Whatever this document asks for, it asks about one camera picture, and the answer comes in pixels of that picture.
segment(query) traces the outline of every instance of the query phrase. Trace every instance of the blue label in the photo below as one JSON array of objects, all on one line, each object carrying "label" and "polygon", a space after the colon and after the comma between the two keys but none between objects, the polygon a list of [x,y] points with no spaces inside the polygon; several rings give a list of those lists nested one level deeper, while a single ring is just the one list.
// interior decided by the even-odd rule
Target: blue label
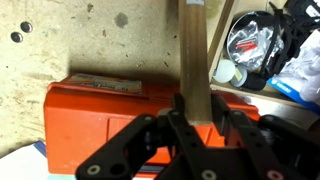
[{"label": "blue label", "polygon": [[309,110],[313,111],[317,115],[320,116],[320,106],[314,102],[307,102],[301,99],[300,94],[295,89],[291,88],[285,83],[278,81],[276,79],[270,78],[268,80],[268,84],[277,89],[278,91],[282,92],[283,94],[287,95],[291,99],[295,100],[297,103],[301,104],[302,106],[308,108]]}]

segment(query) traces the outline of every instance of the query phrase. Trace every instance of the bolt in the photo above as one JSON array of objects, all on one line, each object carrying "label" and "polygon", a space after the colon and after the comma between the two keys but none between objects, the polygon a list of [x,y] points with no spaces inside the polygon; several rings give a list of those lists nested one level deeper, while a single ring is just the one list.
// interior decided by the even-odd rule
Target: bolt
[{"label": "bolt", "polygon": [[202,171],[201,176],[202,176],[202,179],[204,179],[204,180],[216,180],[217,179],[216,173],[213,172],[212,170],[209,170],[209,169]]},{"label": "bolt", "polygon": [[96,175],[100,172],[101,168],[99,165],[91,165],[88,169],[87,169],[87,173],[91,176]]},{"label": "bolt", "polygon": [[150,120],[152,120],[152,117],[151,117],[151,116],[146,116],[146,117],[144,118],[144,120],[150,121]]},{"label": "bolt", "polygon": [[283,175],[276,170],[269,170],[267,176],[270,180],[283,180]]}]

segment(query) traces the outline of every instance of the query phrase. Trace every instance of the clutter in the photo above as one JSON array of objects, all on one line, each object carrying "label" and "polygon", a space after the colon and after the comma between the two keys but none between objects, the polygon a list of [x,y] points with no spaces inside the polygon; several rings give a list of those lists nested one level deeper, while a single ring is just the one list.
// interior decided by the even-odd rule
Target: clutter
[{"label": "clutter", "polygon": [[320,32],[314,31],[300,49],[268,83],[320,115]]},{"label": "clutter", "polygon": [[[229,57],[237,64],[245,67],[248,71],[258,69],[267,54],[273,34],[272,24],[258,24],[259,21],[252,17],[269,17],[272,15],[256,11],[242,16],[231,29],[227,39],[227,51]],[[280,35],[273,47],[271,56],[283,49],[283,41]]]},{"label": "clutter", "polygon": [[295,19],[320,16],[320,3],[316,0],[288,0],[286,7]]}]

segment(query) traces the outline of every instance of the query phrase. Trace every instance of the orange plastic case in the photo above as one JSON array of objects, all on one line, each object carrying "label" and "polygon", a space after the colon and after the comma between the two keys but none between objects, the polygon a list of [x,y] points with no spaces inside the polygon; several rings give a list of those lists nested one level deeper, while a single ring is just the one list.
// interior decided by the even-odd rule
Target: orange plastic case
[{"label": "orange plastic case", "polygon": [[[171,108],[175,92],[178,88],[86,74],[50,84],[44,104],[49,172],[74,174],[80,163],[137,115],[157,116],[160,110]],[[215,93],[221,94],[231,109],[259,119],[256,107],[231,93]],[[224,137],[219,136],[213,124],[195,128],[207,146],[224,146]],[[169,161],[167,149],[160,148],[148,163],[165,165]]]}]

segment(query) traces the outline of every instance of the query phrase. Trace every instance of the black mechanical part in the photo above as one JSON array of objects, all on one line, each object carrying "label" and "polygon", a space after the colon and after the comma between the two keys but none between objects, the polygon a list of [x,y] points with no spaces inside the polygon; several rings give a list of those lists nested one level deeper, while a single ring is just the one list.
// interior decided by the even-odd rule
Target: black mechanical part
[{"label": "black mechanical part", "polygon": [[308,179],[316,179],[320,172],[320,139],[279,117],[265,115],[259,127],[273,133],[271,148],[277,159],[293,171]]},{"label": "black mechanical part", "polygon": [[172,107],[175,110],[184,113],[185,106],[184,106],[184,99],[182,95],[174,94],[172,99],[173,99]]},{"label": "black mechanical part", "polygon": [[[302,168],[310,162],[312,165],[320,162],[311,159],[320,152],[317,141],[304,131],[283,124],[276,117],[270,121],[270,116],[263,116],[259,127],[276,139],[267,142],[261,130],[243,112],[230,110],[220,96],[212,95],[212,105],[214,123],[225,136],[226,147],[207,148],[182,111],[175,109],[157,119],[140,115],[78,167],[77,179],[127,180],[137,172],[154,172],[158,173],[155,179],[159,180],[300,180],[306,179],[301,174],[309,179],[311,176],[306,175],[307,172],[312,177],[319,172],[317,168],[309,171]],[[307,147],[308,150],[300,148],[291,153],[300,155],[298,166],[291,167],[293,155],[284,159],[278,157],[280,151],[274,148],[278,137],[287,144]],[[163,146],[168,147],[171,162],[166,166],[145,164],[157,148]]]},{"label": "black mechanical part", "polygon": [[156,118],[140,115],[103,145],[77,171],[81,180],[131,179],[156,149],[150,146],[147,132],[157,129]]},{"label": "black mechanical part", "polygon": [[288,0],[285,7],[294,18],[309,18],[308,8],[312,8],[316,13],[320,13],[320,7],[314,0]]}]

